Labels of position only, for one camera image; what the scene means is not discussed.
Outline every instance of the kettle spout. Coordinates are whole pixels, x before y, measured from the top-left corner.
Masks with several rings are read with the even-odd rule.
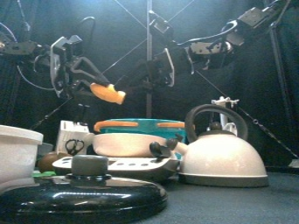
[[[168,138],[165,140],[166,147],[172,150],[184,155],[188,150],[188,145],[185,143],[180,143],[176,138]]]

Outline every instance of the dark floor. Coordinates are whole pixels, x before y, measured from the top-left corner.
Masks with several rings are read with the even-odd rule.
[[[168,207],[137,223],[297,224],[299,175],[268,173],[268,187],[226,188],[162,184]]]

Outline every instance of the orange object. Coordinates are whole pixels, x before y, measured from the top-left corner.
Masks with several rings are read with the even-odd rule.
[[[137,122],[117,122],[117,121],[96,122],[93,130],[100,132],[100,129],[104,127],[137,127]]]
[[[184,129],[184,122],[158,122],[156,124],[158,128],[177,128]]]
[[[89,85],[89,90],[98,99],[106,102],[114,102],[117,104],[121,104],[124,102],[126,93],[122,91],[116,91],[112,84],[104,87],[96,83],[92,83]]]

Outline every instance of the kettle lid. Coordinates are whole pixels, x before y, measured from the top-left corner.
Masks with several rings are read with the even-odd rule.
[[[200,133],[198,137],[208,136],[208,135],[217,135],[217,134],[233,135],[234,136],[234,134],[230,131],[226,131],[226,130],[221,129],[221,125],[220,125],[218,122],[212,122],[209,124],[209,130],[202,132],[202,133]]]

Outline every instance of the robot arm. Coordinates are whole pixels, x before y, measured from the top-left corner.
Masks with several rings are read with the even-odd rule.
[[[252,8],[236,20],[229,21],[218,34],[194,38],[184,43],[173,41],[173,28],[149,11],[149,31],[161,40],[164,50],[150,61],[140,61],[116,85],[112,85],[92,62],[81,56],[81,40],[77,36],[61,37],[50,45],[50,84],[60,98],[76,94],[94,95],[106,102],[121,104],[132,85],[153,88],[172,86],[178,72],[192,74],[192,64],[204,62],[202,69],[220,68],[234,57],[234,51],[249,42],[268,26],[276,25],[289,0],[274,0],[262,10]],[[32,41],[17,43],[0,32],[0,54],[7,58],[37,58],[44,47]]]
[[[193,38],[182,43],[173,41],[172,27],[149,11],[150,33],[169,49],[182,47],[185,58],[190,59],[190,63],[204,61],[202,69],[220,68],[234,59],[234,52],[241,50],[241,46],[264,33],[270,25],[276,24],[289,2],[289,0],[274,0],[262,10],[252,8],[236,20],[225,24],[218,34],[205,38]]]

